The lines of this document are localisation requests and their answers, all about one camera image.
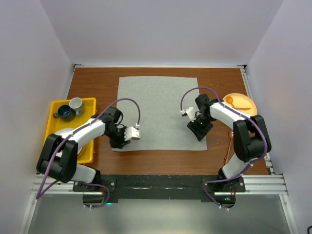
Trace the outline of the grey cloth napkin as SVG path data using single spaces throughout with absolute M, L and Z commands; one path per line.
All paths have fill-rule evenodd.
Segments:
M 122 148 L 126 151 L 179 150 L 206 151 L 206 139 L 198 141 L 188 129 L 188 117 L 180 107 L 196 107 L 197 78 L 120 77 L 117 108 L 124 114 L 122 124 L 139 123 L 140 140 Z

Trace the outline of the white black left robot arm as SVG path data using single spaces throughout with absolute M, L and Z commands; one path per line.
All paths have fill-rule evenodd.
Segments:
M 109 138 L 110 146 L 117 149 L 122 149 L 130 140 L 125 140 L 126 127 L 118 128 L 118 121 L 123 120 L 123 113 L 119 109 L 110 107 L 92 124 L 96 117 L 97 115 L 91 116 L 85 123 L 87 126 L 75 134 L 50 134 L 39 156 L 37 172 L 45 174 L 49 168 L 48 176 L 56 181 L 80 181 L 89 191 L 98 190 L 101 186 L 100 171 L 78 164 L 79 149 L 103 135 Z

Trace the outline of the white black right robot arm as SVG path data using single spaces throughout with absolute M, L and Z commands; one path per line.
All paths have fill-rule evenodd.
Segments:
M 204 181 L 204 185 L 215 184 L 227 192 L 234 186 L 234 180 L 271 150 L 271 142 L 264 118 L 260 115 L 250 116 L 230 107 L 226 102 L 209 99 L 206 94 L 199 95 L 193 107 L 180 109 L 183 116 L 190 119 L 187 127 L 201 141 L 212 128 L 212 122 L 219 120 L 232 129 L 234 155 L 220 168 L 217 179 Z

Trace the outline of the copper metal spoon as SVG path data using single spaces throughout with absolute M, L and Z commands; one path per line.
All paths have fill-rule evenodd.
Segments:
M 227 153 L 226 153 L 226 155 L 224 157 L 224 164 L 225 165 L 227 164 L 227 162 L 229 160 L 229 154 L 230 154 L 230 151 L 231 151 L 231 147 L 233 145 L 233 139 L 234 139 L 233 131 L 229 131 L 228 137 L 229 137 L 229 145 L 228 145 Z

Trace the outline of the orange plastic spoon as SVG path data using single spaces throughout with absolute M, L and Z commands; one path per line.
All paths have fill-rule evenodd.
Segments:
M 225 97 L 225 101 L 226 101 L 229 105 L 231 105 L 233 108 L 239 109 L 239 107 L 237 107 L 237 106 L 234 105 L 234 99 L 233 99 L 231 96 L 226 96 L 226 97 Z

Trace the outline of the orange divided plate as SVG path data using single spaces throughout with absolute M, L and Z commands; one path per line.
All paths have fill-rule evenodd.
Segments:
M 226 96 L 231 96 L 234 99 L 234 105 L 237 107 L 251 107 L 251 109 L 247 110 L 247 111 L 240 111 L 240 110 L 238 110 L 238 111 L 245 113 L 245 114 L 248 114 L 250 116 L 257 115 L 256 104 L 248 96 L 241 94 L 241 93 L 230 93 L 230 94 L 227 94 Z

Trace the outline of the grey ceramic mug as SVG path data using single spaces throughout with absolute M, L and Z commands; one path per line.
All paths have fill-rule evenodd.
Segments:
M 74 110 L 76 116 L 81 116 L 85 112 L 83 101 L 79 97 L 71 99 L 69 106 L 72 110 Z

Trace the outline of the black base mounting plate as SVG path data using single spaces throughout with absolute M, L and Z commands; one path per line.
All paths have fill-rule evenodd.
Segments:
M 222 205 L 235 204 L 235 195 L 245 192 L 242 177 L 230 182 L 211 183 L 215 175 L 101 175 L 109 190 L 108 202 L 121 199 L 179 199 L 211 202 L 209 193 Z

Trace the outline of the white ceramic plate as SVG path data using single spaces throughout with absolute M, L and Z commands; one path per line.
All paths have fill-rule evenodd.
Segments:
M 57 132 L 55 132 L 56 135 L 59 135 L 59 136 L 62 136 L 66 133 L 69 133 L 71 131 L 73 131 L 74 128 L 63 128 L 63 129 L 60 129 L 58 130 Z M 78 148 L 78 158 L 80 157 L 80 154 L 81 154 L 81 151 L 83 150 L 83 147 L 82 148 Z M 61 157 L 62 156 L 62 152 L 63 150 L 61 150 L 60 152 L 56 153 L 56 156 L 57 157 Z

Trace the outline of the dark blue ceramic cup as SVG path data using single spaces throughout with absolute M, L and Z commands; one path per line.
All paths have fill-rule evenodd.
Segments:
M 69 122 L 75 118 L 75 112 L 69 105 L 62 105 L 56 113 L 53 113 L 53 117 Z

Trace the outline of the yellow plastic tray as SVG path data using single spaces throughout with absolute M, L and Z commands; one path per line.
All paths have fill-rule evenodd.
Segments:
M 57 112 L 62 105 L 69 105 L 70 100 L 57 100 L 53 101 L 50 106 L 49 118 L 46 126 L 44 140 L 50 135 L 64 128 L 77 128 L 83 125 L 91 116 L 96 114 L 97 100 L 94 97 L 83 98 L 85 112 L 77 117 L 75 116 L 71 121 L 64 121 L 61 118 L 55 118 L 54 113 Z M 78 154 L 78 164 L 92 163 L 94 159 L 94 140 L 86 144 L 81 152 Z

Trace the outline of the aluminium front frame rail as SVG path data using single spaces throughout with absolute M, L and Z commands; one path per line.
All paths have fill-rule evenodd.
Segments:
M 208 175 L 102 175 L 101 178 L 89 185 L 80 181 L 67 183 L 56 182 L 52 178 L 44 179 L 36 175 L 31 188 L 32 194 L 37 193 L 99 193 L 102 187 L 111 194 L 141 193 L 163 196 L 165 193 L 186 193 L 187 195 L 286 195 L 288 193 L 284 177 L 281 175 L 243 175 L 227 181 L 215 182 Z

